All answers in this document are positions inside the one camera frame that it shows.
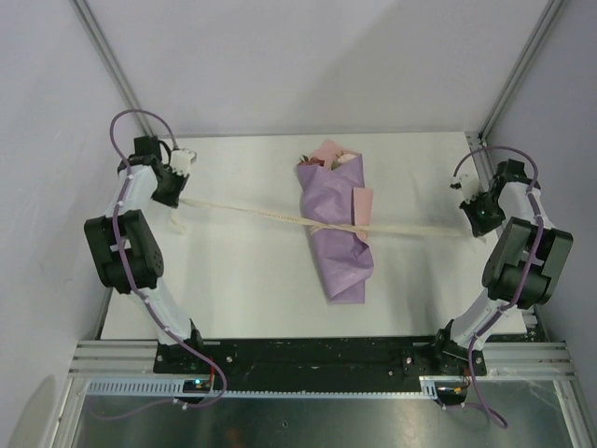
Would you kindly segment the dark pink rose stem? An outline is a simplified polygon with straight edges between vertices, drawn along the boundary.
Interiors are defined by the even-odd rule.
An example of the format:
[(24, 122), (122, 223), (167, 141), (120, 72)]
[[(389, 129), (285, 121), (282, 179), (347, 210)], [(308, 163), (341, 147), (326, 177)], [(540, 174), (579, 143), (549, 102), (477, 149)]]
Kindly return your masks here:
[(299, 159), (298, 162), (298, 166), (320, 166), (320, 167), (324, 167), (326, 164), (326, 162), (322, 159), (319, 159), (317, 157), (308, 157), (306, 155), (302, 155)]

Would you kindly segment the light pink rose stem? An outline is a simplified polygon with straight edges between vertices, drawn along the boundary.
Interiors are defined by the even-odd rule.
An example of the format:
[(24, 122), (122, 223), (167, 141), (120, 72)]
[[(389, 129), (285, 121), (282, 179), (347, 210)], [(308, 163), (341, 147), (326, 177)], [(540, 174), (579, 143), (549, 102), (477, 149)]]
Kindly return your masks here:
[(357, 158), (357, 155), (352, 152), (341, 151), (332, 160), (332, 162), (330, 164), (330, 169), (336, 170), (336, 169), (340, 168), (342, 165), (344, 165), (356, 158)]

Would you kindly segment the cream ribbon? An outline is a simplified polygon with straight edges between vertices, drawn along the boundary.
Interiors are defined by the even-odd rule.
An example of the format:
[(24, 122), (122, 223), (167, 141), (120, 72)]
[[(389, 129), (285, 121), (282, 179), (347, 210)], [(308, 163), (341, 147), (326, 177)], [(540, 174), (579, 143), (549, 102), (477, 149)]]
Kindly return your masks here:
[(227, 210), (243, 213), (255, 217), (279, 221), (288, 224), (299, 225), (310, 229), (311, 233), (321, 230), (348, 231), (351, 233), (379, 233), (393, 234), (408, 237), (437, 237), (437, 238), (472, 238), (472, 234), (466, 229), (436, 226), (411, 226), (411, 225), (355, 225), (355, 224), (329, 224), (306, 217), (296, 217), (277, 212), (269, 212), (251, 208), (243, 208), (219, 203), (210, 203), (191, 198), (180, 199), (179, 203), (192, 208)]

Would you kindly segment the pink wrapping paper sheet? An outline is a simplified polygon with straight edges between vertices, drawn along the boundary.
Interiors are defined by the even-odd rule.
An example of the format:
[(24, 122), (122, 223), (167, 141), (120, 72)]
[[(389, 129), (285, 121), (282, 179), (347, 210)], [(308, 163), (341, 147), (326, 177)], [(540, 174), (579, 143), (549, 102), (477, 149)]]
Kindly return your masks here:
[(366, 186), (363, 156), (326, 140), (299, 161), (300, 211), (313, 221), (310, 246), (326, 299), (362, 304), (374, 261), (367, 242), (373, 191)]

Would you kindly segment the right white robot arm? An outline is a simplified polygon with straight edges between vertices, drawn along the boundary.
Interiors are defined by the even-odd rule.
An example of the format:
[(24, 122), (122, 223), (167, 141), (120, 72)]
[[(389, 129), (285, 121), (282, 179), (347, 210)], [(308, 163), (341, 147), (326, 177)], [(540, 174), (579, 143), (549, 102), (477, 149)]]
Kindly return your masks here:
[(500, 162), (487, 188), (459, 173), (451, 187), (463, 193), (460, 207), (474, 236), (501, 233), (484, 267), (478, 298), (434, 340), (430, 362), (441, 374), (474, 364), (496, 324), (511, 311), (547, 303), (574, 242), (548, 218), (538, 176), (527, 175), (521, 161)]

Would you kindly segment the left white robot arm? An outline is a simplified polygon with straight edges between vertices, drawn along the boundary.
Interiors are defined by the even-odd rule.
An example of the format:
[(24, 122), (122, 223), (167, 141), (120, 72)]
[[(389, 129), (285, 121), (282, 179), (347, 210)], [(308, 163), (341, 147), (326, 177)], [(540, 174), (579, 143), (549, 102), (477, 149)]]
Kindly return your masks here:
[(103, 215), (85, 222), (84, 233), (102, 284), (136, 298), (157, 327), (160, 344), (178, 344), (174, 363), (193, 373), (206, 361), (201, 334), (163, 279), (165, 261), (145, 211), (152, 202), (178, 208), (196, 155), (157, 137), (137, 137), (133, 145), (133, 154), (118, 166), (113, 199)]

